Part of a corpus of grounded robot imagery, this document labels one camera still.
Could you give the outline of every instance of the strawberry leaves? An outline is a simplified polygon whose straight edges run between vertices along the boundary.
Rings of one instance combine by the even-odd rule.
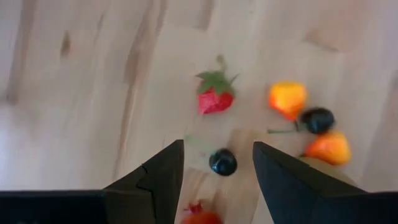
[[[218,96],[226,92],[234,96],[234,90],[231,84],[238,75],[234,76],[232,80],[228,81],[225,78],[225,71],[227,69],[227,66],[224,61],[224,57],[222,55],[217,56],[217,62],[220,65],[219,70],[206,71],[196,75],[196,77],[202,79],[202,82],[197,89],[197,93],[202,94],[212,88]]]

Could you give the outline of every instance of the blueberry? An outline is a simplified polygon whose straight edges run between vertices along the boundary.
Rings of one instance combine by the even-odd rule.
[[[325,108],[312,108],[301,115],[301,123],[313,134],[328,132],[335,125],[333,113]]]
[[[228,149],[219,149],[209,158],[212,171],[219,175],[229,176],[236,171],[238,163],[234,154]]]

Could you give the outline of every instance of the toy fruit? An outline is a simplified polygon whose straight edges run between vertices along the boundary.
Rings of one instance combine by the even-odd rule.
[[[189,204],[187,210],[190,214],[181,221],[181,224],[223,224],[217,213],[204,211],[201,202],[196,205]]]
[[[273,130],[269,129],[268,133],[289,133],[308,130],[312,134],[323,134],[328,132],[335,125],[335,117],[333,113],[325,108],[311,108],[306,110],[300,116],[300,124],[294,122],[296,130]]]
[[[304,152],[307,157],[325,161],[331,165],[340,165],[351,159],[346,136],[337,131],[319,135]]]
[[[302,84],[279,82],[270,89],[269,106],[294,121],[303,109],[306,98],[307,91]]]
[[[217,150],[209,158],[209,166],[219,175],[229,176],[236,171],[238,163],[234,154],[228,149]]]
[[[236,76],[228,81],[225,78],[226,64],[223,56],[219,55],[217,61],[220,69],[217,71],[202,72],[197,75],[202,79],[198,94],[198,112],[210,114],[228,109],[234,101],[234,89],[231,84]]]

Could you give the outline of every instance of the red strawberry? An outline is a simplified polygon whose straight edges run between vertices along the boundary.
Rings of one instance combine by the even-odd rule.
[[[231,81],[227,81],[224,58],[219,55],[217,61],[220,64],[220,70],[202,72],[197,75],[202,79],[197,90],[198,112],[200,114],[224,111],[231,106],[234,100],[234,90],[231,84],[236,76]]]

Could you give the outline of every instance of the wooden surface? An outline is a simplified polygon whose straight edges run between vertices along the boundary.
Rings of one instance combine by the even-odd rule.
[[[266,105],[279,80],[306,84],[351,144],[339,167],[397,190],[398,2],[393,0],[0,0],[0,188],[92,189],[186,141],[177,219],[203,198],[226,223],[271,223],[251,163],[260,139],[291,155],[309,134]],[[194,76],[223,54],[237,98],[199,116]],[[229,146],[221,178],[208,156]]]

